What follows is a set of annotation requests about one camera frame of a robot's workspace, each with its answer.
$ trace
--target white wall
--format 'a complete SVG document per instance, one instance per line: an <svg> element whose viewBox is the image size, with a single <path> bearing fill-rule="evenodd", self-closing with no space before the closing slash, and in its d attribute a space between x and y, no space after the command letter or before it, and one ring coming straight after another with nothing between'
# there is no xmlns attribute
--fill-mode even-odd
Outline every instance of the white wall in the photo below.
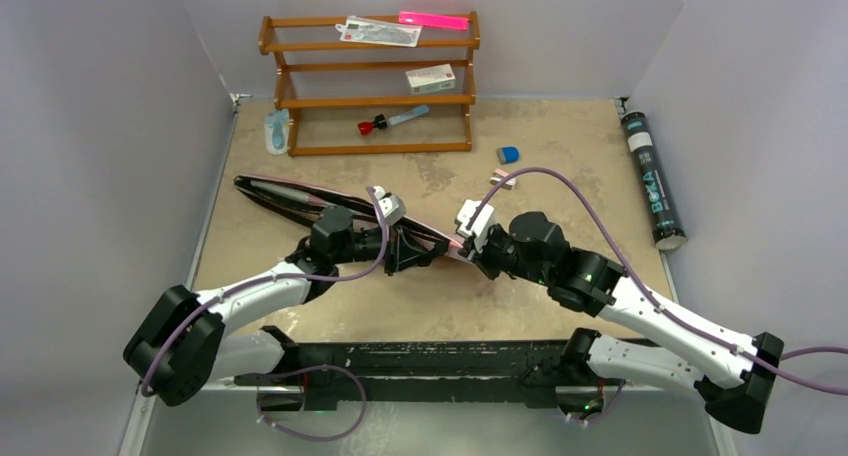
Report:
<svg viewBox="0 0 848 456"><path fill-rule="evenodd" d="M0 454L114 454L231 105L180 0L0 0L0 55Z"/></svg>
<svg viewBox="0 0 848 456"><path fill-rule="evenodd" d="M481 96L617 97L632 93L683 0L183 0L231 92L270 96L262 17L477 10ZM333 31L327 37L338 38ZM376 53L368 51L369 57ZM426 58L438 56L425 55Z"/></svg>
<svg viewBox="0 0 848 456"><path fill-rule="evenodd" d="M687 0L630 108L648 113L691 241L680 299L788 349L848 345L848 0ZM848 386L838 356L785 368ZM848 398L781 381L744 455L836 455Z"/></svg>

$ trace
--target small cardboard box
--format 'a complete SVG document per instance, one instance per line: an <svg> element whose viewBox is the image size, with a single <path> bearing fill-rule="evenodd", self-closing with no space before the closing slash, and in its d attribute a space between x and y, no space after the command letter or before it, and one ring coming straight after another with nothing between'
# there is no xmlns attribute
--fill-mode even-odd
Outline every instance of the small cardboard box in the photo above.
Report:
<svg viewBox="0 0 848 456"><path fill-rule="evenodd" d="M456 86L456 75L453 74L450 64L407 71L406 79L413 95L435 93Z"/></svg>

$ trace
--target marble pattern surface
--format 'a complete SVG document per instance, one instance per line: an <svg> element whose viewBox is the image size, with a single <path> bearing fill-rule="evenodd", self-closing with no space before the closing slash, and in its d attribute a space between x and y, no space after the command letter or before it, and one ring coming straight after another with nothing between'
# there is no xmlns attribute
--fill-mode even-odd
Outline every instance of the marble pattern surface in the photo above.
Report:
<svg viewBox="0 0 848 456"><path fill-rule="evenodd" d="M265 151L263 117L271 109L267 102L241 106L195 289L265 271L306 235L303 228L238 193L232 185L238 174L310 181L363 197L365 186L379 184L401 196L408 214L452 232L462 202L479 199L489 190L488 178L498 167L495 150L511 145L519 148L521 160L505 169L544 166L571 178L645 282L670 296L651 240L642 188L611 101L480 101L472 107L475 142L470 153L294 159ZM386 108L385 113L400 111ZM434 108L430 115L390 131L360 137L356 122L370 120L377 112L366 108L305 113L302 145L461 139L456 108ZM499 192L493 204L505 225L521 212L541 210L562 226L573 246L613 256L577 199L553 178L523 176L515 190ZM352 274L364 267L344 265L341 272ZM245 331L265 324L301 341L568 338L576 327L634 336L625 328L561 308L540 286L505 276L489 281L473 266L444 258L391 278L375 272L337 284L317 300L269 315Z"/></svg>

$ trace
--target wooden rack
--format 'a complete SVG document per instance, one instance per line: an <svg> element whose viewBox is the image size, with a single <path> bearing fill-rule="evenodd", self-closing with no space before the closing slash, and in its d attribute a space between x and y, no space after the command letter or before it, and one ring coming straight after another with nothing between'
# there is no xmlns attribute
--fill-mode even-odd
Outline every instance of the wooden rack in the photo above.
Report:
<svg viewBox="0 0 848 456"><path fill-rule="evenodd" d="M476 101L474 85L474 50L480 47L480 26L477 12L455 14L469 19L470 34L464 39L423 39L426 29L422 32L417 48L466 48L465 59L431 60L431 61L374 61L363 63L320 63L320 64L287 64L284 53L293 51L333 51L351 49L396 49L409 50L397 46L385 46L366 43L347 43L343 41L314 42L314 43L281 43L277 39L278 28L311 28L335 26L344 24L346 17L330 18L287 18L276 19L266 16L262 19L262 29L259 31L259 52L263 55L274 55L277 63L277 86L274 91L274 106L277 109L288 109L291 118L289 128L289 156L318 156L339 154L381 154L381 153L414 153L441 151L470 151L471 150L471 105ZM387 22L397 22L397 16L364 16ZM421 96L386 96L366 98L324 98L298 99L293 88L291 73L297 71L365 71L381 69L415 69L440 64L450 64L454 68L465 68L465 78L462 94L425 94ZM350 108L368 106L417 106L420 104L445 105L456 104L461 108L460 115L465 122L465 141L457 143L422 143L422 144L385 144L367 146L329 146L299 148L297 133L300 124L301 110L310 108Z"/></svg>

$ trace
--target black cylinder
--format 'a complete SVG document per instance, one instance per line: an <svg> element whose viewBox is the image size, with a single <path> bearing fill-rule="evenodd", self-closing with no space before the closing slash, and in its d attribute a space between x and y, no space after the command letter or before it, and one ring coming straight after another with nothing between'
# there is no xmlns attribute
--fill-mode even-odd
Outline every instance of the black cylinder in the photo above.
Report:
<svg viewBox="0 0 848 456"><path fill-rule="evenodd" d="M671 199L668 180L657 158L648 120L644 113L630 111L621 118L621 127L627 136L627 144L645 190L645 201L653 223L654 244L662 251L677 249L686 242L686 233Z"/></svg>

